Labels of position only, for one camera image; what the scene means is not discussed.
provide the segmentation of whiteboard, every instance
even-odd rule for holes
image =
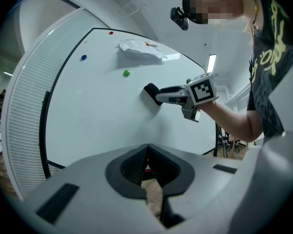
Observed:
[[[215,148],[215,123],[201,113],[184,119],[181,106],[157,106],[143,87],[183,85],[204,73],[197,63],[157,41],[132,33],[92,29],[76,46],[50,94],[47,159],[62,166],[126,146],[154,143],[195,154]],[[156,44],[167,60],[149,60],[119,48],[123,39]],[[124,77],[124,70],[131,72]]]

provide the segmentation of green ball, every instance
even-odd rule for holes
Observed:
[[[130,75],[130,71],[129,70],[125,70],[124,71],[124,76],[129,76]]]

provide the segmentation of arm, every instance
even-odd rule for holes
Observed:
[[[255,110],[247,111],[246,115],[238,114],[219,105],[216,101],[204,103],[197,108],[207,113],[236,139],[252,142],[263,132],[260,118]]]

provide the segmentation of person in background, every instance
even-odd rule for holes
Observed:
[[[265,140],[284,132],[269,95],[293,65],[293,22],[277,0],[183,0],[186,17],[196,24],[244,18],[251,28],[251,91],[246,114],[217,101],[199,105],[226,132],[246,142],[264,132]]]
[[[4,100],[4,96],[5,96],[5,89],[0,94],[0,100]]]

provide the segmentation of ceiling light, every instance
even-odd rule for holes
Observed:
[[[13,76],[12,74],[9,74],[9,73],[7,73],[7,72],[4,72],[6,75],[8,75],[8,76]]]
[[[216,55],[209,55],[209,67],[207,68],[207,73],[213,72],[215,61]]]

